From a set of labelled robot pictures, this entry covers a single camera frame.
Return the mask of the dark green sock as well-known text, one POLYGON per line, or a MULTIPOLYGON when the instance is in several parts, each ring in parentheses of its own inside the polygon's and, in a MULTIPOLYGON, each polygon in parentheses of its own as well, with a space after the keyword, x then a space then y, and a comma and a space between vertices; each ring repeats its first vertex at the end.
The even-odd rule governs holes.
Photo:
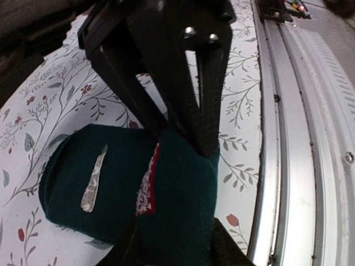
POLYGON ((172 127, 154 141, 89 124, 54 151, 38 196, 47 220, 106 242, 138 221, 154 264, 211 265, 218 163, 218 151, 199 155, 172 127))

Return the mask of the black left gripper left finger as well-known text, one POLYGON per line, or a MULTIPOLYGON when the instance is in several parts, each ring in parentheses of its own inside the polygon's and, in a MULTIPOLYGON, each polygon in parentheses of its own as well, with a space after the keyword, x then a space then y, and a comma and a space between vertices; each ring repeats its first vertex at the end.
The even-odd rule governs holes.
POLYGON ((140 233, 137 219, 134 219, 128 229, 110 252, 96 266, 134 266, 140 259, 140 233))

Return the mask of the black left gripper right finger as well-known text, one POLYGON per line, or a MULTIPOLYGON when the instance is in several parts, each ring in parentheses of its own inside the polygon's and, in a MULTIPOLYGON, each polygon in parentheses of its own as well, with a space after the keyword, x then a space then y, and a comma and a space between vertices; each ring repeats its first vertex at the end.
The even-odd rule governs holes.
POLYGON ((212 234, 212 265, 255 266, 217 218, 214 218, 214 231, 212 234))

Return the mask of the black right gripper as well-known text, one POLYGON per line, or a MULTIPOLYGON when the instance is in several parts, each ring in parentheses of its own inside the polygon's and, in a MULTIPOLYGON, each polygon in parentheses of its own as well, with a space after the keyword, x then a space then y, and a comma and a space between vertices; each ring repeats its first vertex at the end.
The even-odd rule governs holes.
POLYGON ((180 132, 209 157, 218 146, 235 20, 230 1, 101 1, 80 27, 78 43, 96 73, 158 139, 166 118, 136 77, 149 72, 180 132))

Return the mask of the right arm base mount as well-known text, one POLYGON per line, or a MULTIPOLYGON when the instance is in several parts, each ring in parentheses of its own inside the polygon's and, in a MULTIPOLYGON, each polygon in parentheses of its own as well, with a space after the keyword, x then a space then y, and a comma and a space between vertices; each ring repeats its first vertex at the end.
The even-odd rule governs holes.
POLYGON ((311 19, 311 15, 302 1, 294 0, 258 0, 255 1, 261 21, 292 22, 293 17, 311 19))

